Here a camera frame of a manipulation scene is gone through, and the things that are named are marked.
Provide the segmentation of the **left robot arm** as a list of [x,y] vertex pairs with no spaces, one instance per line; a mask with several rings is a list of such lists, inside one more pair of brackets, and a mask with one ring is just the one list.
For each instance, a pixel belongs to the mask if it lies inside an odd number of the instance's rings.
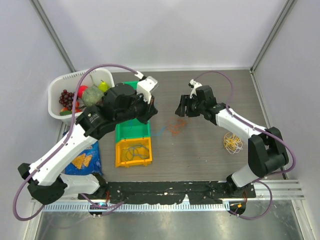
[[98,104],[87,107],[76,118],[68,133],[46,155],[32,164],[21,164],[18,171],[28,183],[30,195],[43,205],[73,194],[102,199],[108,185],[99,173],[66,175],[63,170],[83,150],[113,132],[116,125],[133,119],[147,124],[158,112],[152,95],[157,85],[151,79],[139,81],[136,88],[116,84]]

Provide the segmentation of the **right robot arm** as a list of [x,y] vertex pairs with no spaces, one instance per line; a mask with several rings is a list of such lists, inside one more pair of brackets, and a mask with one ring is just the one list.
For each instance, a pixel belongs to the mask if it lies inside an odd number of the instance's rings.
[[233,198],[244,188],[289,162],[282,135],[276,127],[263,128],[237,115],[225,103],[218,103],[208,85],[191,80],[190,94],[182,95],[175,114],[179,117],[203,116],[207,121],[235,134],[247,144],[247,164],[226,178],[226,193]]

